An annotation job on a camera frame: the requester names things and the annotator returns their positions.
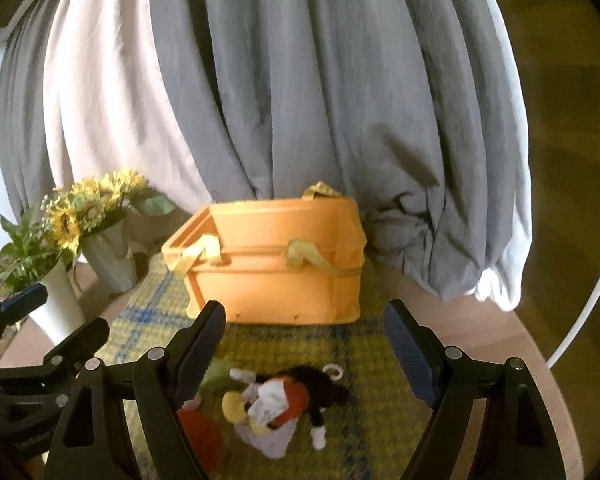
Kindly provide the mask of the green leafy plant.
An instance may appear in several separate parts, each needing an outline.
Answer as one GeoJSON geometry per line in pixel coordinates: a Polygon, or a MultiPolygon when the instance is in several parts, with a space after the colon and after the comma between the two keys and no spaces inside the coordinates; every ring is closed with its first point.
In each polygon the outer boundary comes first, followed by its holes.
{"type": "Polygon", "coordinates": [[[40,203],[18,223],[1,216],[1,227],[9,237],[0,251],[0,300],[5,300],[45,278],[58,263],[60,249],[48,234],[40,203]]]}

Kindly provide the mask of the pink soft toy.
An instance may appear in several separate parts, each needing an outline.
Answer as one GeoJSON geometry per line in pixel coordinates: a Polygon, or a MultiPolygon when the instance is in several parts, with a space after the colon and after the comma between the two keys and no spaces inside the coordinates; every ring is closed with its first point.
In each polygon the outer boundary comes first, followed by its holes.
{"type": "Polygon", "coordinates": [[[185,411],[195,411],[200,407],[201,404],[201,395],[196,393],[193,399],[189,399],[185,401],[182,405],[182,409],[185,411]]]}

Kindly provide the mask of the sunflower bouquet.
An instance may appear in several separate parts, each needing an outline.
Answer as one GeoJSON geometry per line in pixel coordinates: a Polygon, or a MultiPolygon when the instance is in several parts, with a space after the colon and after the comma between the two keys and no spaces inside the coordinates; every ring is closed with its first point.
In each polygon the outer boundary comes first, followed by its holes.
{"type": "Polygon", "coordinates": [[[145,216],[165,216],[176,205],[140,172],[123,168],[58,186],[42,199],[42,226],[61,250],[77,255],[84,240],[124,220],[130,208],[145,216]]]}

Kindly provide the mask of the orange plastic crate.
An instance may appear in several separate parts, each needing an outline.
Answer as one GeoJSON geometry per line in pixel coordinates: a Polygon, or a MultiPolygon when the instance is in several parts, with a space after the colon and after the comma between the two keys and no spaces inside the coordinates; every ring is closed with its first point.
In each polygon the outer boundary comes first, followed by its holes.
{"type": "Polygon", "coordinates": [[[361,315],[365,246],[356,201],[318,182],[298,198],[205,206],[162,255],[189,318],[217,301],[231,323],[332,325],[361,315]]]}

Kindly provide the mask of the green soft toy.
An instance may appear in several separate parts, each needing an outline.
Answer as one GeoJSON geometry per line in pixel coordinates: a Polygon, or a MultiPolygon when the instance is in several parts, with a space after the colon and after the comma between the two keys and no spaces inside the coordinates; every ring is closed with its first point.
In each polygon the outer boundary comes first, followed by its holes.
{"type": "Polygon", "coordinates": [[[200,384],[200,390],[216,390],[225,388],[233,383],[230,378],[230,370],[234,363],[227,359],[213,358],[200,384]]]}

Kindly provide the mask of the yellow blue plaid mat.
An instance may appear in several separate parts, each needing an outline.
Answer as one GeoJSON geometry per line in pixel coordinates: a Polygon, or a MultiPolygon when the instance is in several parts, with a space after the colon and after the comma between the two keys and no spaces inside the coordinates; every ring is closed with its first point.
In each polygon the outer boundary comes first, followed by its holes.
{"type": "MultiPolygon", "coordinates": [[[[176,331],[193,323],[185,315],[187,294],[162,255],[151,257],[148,273],[125,298],[110,323],[107,343],[97,352],[105,364],[133,362],[152,347],[165,347],[176,331]]],[[[219,426],[225,457],[210,479],[400,479],[419,444],[430,409],[414,397],[385,337],[382,314],[388,298],[370,263],[361,288],[361,317],[352,324],[278,326],[227,324],[214,358],[234,367],[273,374],[297,365],[343,368],[340,382],[350,391],[343,406],[329,408],[326,446],[314,450],[310,422],[302,418],[287,453],[269,460],[240,440],[222,416],[225,391],[237,382],[199,390],[201,411],[219,426]]]]}

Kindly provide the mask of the white ribbed vase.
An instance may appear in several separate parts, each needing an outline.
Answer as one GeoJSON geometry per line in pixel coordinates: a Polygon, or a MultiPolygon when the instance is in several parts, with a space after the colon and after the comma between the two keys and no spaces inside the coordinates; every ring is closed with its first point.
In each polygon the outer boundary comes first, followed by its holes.
{"type": "Polygon", "coordinates": [[[85,316],[61,260],[40,283],[46,288],[47,299],[29,316],[57,346],[85,323],[85,316]]]}

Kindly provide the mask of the mickey mouse plush toy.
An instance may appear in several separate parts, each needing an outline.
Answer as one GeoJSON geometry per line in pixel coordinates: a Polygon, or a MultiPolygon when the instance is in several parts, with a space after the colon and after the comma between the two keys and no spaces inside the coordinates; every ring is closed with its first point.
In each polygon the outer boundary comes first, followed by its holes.
{"type": "Polygon", "coordinates": [[[324,413],[346,404],[350,396],[342,378],[343,368],[336,363],[321,368],[298,365],[273,375],[233,367],[230,379],[246,388],[224,394],[222,413],[245,444],[270,460],[286,455],[300,419],[306,416],[312,446],[321,451],[326,446],[324,413]]]}

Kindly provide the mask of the grey ribbed vase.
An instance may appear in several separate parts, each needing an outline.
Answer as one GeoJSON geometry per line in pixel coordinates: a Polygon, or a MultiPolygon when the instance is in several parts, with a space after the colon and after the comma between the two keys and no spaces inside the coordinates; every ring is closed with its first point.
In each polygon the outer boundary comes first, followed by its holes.
{"type": "Polygon", "coordinates": [[[82,252],[97,276],[115,294],[137,283],[137,270],[125,221],[84,237],[82,252]]]}

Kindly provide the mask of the red fluffy pompom toy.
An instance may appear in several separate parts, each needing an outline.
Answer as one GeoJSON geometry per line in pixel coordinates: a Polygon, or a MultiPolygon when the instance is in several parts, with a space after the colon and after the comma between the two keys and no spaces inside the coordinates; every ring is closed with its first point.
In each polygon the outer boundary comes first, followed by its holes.
{"type": "Polygon", "coordinates": [[[197,410],[181,408],[178,419],[204,470],[208,474],[219,472],[225,457],[220,426],[210,416],[197,410]]]}

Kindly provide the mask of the white sheer curtain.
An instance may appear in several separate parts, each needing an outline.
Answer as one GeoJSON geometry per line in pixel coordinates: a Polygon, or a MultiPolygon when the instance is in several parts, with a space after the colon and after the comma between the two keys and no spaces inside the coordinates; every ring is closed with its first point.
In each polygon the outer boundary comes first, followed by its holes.
{"type": "Polygon", "coordinates": [[[133,169],[192,214],[212,198],[161,75],[149,0],[60,0],[43,68],[58,186],[133,169]]]}

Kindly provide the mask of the grey curtain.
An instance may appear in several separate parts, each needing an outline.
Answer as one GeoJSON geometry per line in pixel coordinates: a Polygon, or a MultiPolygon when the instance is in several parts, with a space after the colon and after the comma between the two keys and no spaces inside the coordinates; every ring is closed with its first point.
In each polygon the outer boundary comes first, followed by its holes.
{"type": "MultiPolygon", "coordinates": [[[[56,188],[43,68],[60,0],[24,0],[0,71],[14,211],[56,188]]],[[[370,252],[443,299],[520,301],[524,98],[496,0],[149,0],[166,94],[212,202],[353,197],[370,252]]]]}

